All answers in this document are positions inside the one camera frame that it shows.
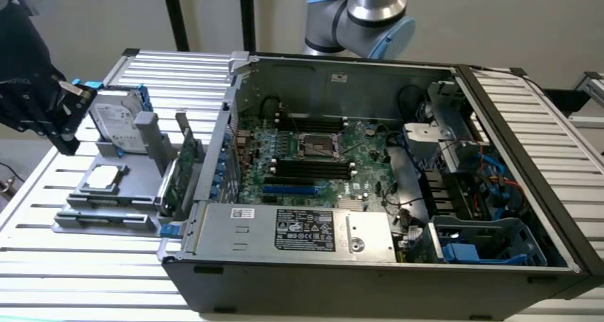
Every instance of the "warning label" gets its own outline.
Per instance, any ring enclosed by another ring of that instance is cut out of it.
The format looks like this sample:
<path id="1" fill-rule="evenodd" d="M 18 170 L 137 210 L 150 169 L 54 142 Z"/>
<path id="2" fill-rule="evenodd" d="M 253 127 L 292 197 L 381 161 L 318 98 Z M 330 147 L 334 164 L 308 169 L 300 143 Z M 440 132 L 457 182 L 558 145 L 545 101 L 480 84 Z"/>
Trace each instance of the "warning label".
<path id="1" fill-rule="evenodd" d="M 280 250 L 334 252 L 330 211 L 276 211 L 274 247 Z"/>

